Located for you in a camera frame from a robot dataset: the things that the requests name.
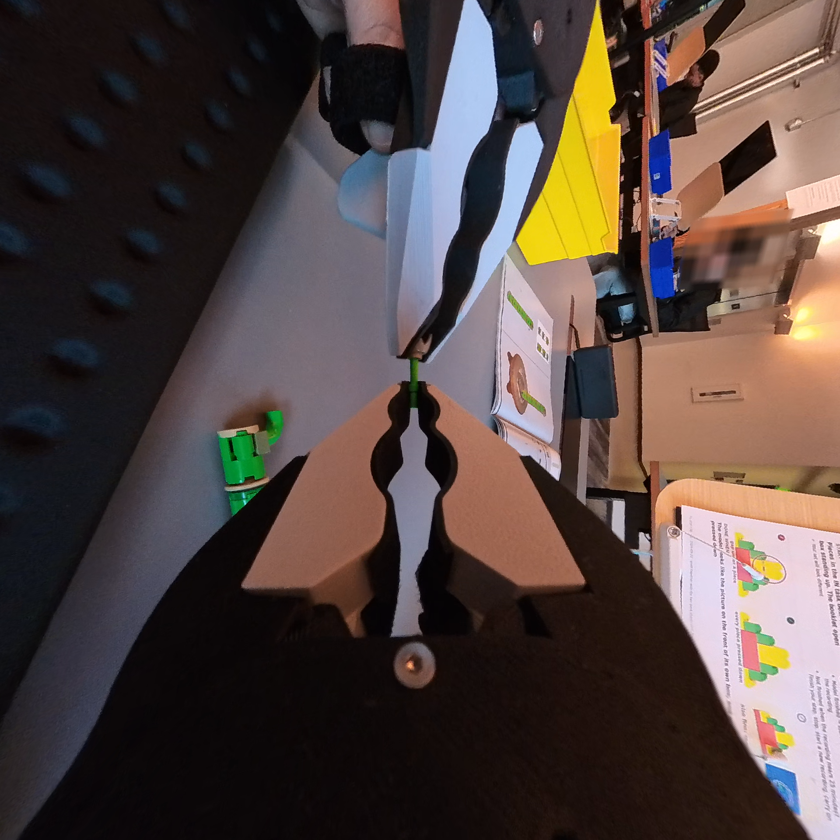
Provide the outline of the black box with green lights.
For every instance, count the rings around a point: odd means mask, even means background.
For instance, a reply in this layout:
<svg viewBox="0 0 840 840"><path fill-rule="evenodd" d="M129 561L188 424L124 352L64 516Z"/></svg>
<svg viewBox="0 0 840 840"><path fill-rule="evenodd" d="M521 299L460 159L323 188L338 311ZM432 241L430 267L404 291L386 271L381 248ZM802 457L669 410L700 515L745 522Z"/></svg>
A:
<svg viewBox="0 0 840 840"><path fill-rule="evenodd" d="M564 409L569 419L611 420L618 416L613 347L579 348L567 363Z"/></svg>

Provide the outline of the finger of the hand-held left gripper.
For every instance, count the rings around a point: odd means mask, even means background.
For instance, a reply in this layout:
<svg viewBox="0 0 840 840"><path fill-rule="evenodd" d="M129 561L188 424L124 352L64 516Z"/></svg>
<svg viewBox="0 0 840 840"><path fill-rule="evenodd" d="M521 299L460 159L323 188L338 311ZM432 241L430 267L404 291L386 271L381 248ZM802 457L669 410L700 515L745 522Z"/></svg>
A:
<svg viewBox="0 0 840 840"><path fill-rule="evenodd" d="M433 356L478 281L501 209L493 2L400 2L407 81L386 176L391 349Z"/></svg>
<svg viewBox="0 0 840 840"><path fill-rule="evenodd" d="M478 142L456 195L440 295L416 332L417 361L434 356L509 247L542 152L534 122L494 121Z"/></svg>

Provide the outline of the green rod with tan cap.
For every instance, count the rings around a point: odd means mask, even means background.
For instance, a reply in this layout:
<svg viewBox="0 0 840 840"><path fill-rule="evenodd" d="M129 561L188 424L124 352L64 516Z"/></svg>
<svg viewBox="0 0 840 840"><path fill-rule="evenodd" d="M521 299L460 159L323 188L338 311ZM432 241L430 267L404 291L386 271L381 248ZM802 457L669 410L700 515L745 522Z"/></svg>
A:
<svg viewBox="0 0 840 840"><path fill-rule="evenodd" d="M418 409L419 404L419 382L420 366L428 361L432 352L433 334L431 332L417 338L406 350L406 357L409 360L409 403L412 409Z"/></svg>

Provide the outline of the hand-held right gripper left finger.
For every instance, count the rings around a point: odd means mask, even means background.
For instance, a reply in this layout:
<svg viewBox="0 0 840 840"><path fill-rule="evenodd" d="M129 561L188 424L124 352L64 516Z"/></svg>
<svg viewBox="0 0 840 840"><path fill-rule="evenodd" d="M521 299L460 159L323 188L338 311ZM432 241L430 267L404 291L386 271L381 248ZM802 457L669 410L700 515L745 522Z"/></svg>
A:
<svg viewBox="0 0 840 840"><path fill-rule="evenodd" d="M392 633L400 540L389 486L403 467L405 384L313 448L242 587L335 606L352 635Z"/></svg>

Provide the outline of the black monitor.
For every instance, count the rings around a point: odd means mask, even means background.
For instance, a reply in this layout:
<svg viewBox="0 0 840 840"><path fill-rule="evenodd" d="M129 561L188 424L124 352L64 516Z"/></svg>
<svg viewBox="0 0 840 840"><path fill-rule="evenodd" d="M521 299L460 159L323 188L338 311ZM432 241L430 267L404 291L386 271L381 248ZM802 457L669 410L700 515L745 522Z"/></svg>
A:
<svg viewBox="0 0 840 840"><path fill-rule="evenodd" d="M723 195L733 192L776 156L771 123L767 120L720 159Z"/></svg>

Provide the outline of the blue plastic bin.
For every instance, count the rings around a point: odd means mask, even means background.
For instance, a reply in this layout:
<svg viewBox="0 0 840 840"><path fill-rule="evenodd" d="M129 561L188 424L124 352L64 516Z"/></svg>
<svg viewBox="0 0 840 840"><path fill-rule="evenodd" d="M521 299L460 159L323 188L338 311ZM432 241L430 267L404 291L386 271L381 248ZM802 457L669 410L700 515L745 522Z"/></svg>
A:
<svg viewBox="0 0 840 840"><path fill-rule="evenodd" d="M672 298L676 294L674 243L672 237L666 237L651 242L648 248L648 269L656 299Z"/></svg>
<svg viewBox="0 0 840 840"><path fill-rule="evenodd" d="M669 193L673 186L671 138L668 129L660 131L649 140L647 164L650 192L657 196Z"/></svg>

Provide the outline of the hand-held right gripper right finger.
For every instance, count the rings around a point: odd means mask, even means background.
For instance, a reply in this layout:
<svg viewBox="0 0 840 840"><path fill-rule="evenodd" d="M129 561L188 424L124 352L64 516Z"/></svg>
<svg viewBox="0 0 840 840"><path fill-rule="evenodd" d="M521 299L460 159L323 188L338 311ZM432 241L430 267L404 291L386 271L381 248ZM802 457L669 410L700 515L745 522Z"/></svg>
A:
<svg viewBox="0 0 840 840"><path fill-rule="evenodd" d="M418 386L425 466L438 493L418 567L421 632L476 633L526 597L570 595L586 582L534 480L558 483L451 397Z"/></svg>

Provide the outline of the green bamboo stalk model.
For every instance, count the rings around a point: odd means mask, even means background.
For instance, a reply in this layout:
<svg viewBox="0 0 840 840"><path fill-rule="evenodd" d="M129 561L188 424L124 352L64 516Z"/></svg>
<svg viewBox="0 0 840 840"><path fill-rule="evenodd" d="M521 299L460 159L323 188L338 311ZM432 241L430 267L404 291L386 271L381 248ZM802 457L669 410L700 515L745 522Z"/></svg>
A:
<svg viewBox="0 0 840 840"><path fill-rule="evenodd" d="M269 446L265 427L258 425L220 430L217 441L224 489L230 512L235 515L270 481L265 456L272 446Z"/></svg>

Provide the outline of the person's left hand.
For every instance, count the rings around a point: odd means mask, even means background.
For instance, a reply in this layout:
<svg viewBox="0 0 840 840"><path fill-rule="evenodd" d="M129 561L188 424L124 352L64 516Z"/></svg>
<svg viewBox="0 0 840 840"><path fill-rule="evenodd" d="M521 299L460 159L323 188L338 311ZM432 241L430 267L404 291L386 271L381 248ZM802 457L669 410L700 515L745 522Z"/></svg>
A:
<svg viewBox="0 0 840 840"><path fill-rule="evenodd" d="M407 80L397 1L298 1L321 41L318 109L355 154L389 154Z"/></svg>

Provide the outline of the yellow plastic bin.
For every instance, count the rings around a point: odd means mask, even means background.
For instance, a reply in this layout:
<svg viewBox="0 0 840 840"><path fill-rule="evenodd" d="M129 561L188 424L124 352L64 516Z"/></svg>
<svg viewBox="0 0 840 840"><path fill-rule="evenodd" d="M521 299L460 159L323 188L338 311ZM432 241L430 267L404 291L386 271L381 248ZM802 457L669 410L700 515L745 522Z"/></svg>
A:
<svg viewBox="0 0 840 840"><path fill-rule="evenodd" d="M617 253L621 129L609 116L615 101L596 3L558 150L517 238L531 266Z"/></svg>

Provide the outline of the white instruction booklet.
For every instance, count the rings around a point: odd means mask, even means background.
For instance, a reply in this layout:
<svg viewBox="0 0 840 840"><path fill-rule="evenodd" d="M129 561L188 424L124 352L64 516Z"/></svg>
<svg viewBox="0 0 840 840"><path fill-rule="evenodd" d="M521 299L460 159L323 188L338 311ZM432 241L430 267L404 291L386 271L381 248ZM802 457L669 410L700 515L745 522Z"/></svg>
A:
<svg viewBox="0 0 840 840"><path fill-rule="evenodd" d="M558 480L560 452L552 446L553 319L509 256L501 263L491 415L498 436Z"/></svg>

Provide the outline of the white wall notice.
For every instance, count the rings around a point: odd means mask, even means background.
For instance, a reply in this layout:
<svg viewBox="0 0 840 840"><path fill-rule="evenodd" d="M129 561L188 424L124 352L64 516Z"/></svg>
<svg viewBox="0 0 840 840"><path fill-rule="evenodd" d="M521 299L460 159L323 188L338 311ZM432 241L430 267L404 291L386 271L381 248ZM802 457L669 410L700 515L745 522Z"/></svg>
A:
<svg viewBox="0 0 840 840"><path fill-rule="evenodd" d="M839 219L839 174L786 192L791 228L811 228Z"/></svg>

